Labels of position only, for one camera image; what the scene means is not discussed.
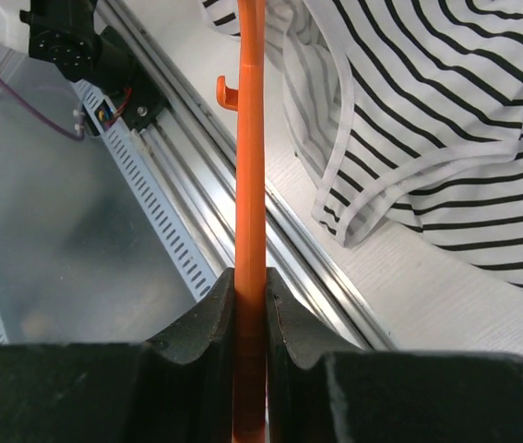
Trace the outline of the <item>white black striped tank top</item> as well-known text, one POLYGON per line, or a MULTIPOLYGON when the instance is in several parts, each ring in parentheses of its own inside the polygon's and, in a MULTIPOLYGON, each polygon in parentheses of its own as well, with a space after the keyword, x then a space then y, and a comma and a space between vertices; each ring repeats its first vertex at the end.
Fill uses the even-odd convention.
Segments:
POLYGON ((392 221, 523 291, 523 1, 266 1, 265 51, 341 246, 392 221))

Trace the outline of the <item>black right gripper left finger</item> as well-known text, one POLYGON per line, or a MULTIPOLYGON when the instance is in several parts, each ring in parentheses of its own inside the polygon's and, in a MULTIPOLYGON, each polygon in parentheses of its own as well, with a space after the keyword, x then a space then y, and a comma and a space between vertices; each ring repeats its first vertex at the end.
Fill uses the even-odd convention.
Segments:
POLYGON ((0 442, 232 440, 233 270, 141 342, 0 345, 0 442))

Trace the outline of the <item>orange plastic hanger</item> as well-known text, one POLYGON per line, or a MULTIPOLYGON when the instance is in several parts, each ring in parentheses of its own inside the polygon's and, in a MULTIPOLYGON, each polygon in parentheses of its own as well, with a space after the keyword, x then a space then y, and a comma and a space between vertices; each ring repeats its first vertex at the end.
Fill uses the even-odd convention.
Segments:
POLYGON ((235 167, 234 363, 232 434, 265 439, 267 235, 265 204, 263 1, 241 1, 239 85, 217 80, 220 106, 237 113, 235 167))

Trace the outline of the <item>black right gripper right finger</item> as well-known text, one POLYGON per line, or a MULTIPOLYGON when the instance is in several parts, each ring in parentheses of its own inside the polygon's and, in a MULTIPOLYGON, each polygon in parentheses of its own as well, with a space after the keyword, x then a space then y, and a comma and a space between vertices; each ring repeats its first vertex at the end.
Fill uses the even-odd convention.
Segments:
POLYGON ((523 442, 523 357, 352 345, 267 273, 274 442, 523 442))

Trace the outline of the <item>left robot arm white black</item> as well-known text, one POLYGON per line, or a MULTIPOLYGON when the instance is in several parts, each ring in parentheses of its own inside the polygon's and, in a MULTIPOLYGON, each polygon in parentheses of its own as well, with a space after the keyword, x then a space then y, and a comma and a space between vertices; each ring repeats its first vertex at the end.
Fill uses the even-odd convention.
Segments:
POLYGON ((95 1, 32 1, 19 11, 30 27, 29 55, 49 62, 68 80, 86 80, 109 98, 93 112, 101 128, 119 120, 141 131, 168 105, 145 67, 111 26, 97 32, 95 1))

